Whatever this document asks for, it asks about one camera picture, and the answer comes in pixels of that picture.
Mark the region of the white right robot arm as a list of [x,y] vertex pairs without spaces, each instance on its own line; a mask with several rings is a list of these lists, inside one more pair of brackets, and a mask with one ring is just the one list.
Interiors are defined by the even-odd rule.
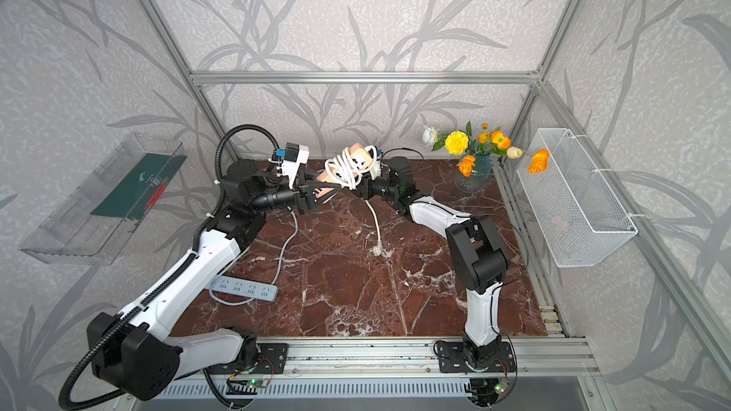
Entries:
[[466,365],[477,372],[497,363],[503,336],[499,299],[510,268],[509,252],[494,222],[451,209],[417,190],[409,160],[355,157],[358,185],[364,200],[378,195],[399,215],[425,226],[446,241],[455,279],[468,290],[468,315],[463,332]]

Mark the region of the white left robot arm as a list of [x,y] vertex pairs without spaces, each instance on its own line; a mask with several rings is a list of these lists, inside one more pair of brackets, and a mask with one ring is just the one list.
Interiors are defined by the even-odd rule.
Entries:
[[[268,169],[244,159],[227,169],[222,166],[228,141],[243,131],[270,140]],[[148,401],[175,379],[198,371],[208,377],[215,365],[255,365],[259,354],[250,331],[232,327],[188,337],[174,337],[171,331],[198,294],[247,252],[270,210],[315,209],[342,188],[358,185],[363,174],[350,167],[347,153],[327,160],[319,175],[306,173],[306,163],[306,147],[280,147],[263,127],[245,124],[230,129],[214,156],[217,204],[195,230],[192,248],[135,301],[115,315],[101,313],[89,323],[89,352],[61,387],[60,408],[84,410],[124,394]]]

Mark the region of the pink power strip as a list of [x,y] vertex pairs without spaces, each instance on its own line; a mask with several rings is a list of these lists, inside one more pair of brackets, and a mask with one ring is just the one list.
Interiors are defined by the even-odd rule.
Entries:
[[344,148],[337,156],[325,161],[325,168],[317,180],[337,183],[342,188],[353,190],[366,176],[380,177],[381,161],[378,148],[354,144]]

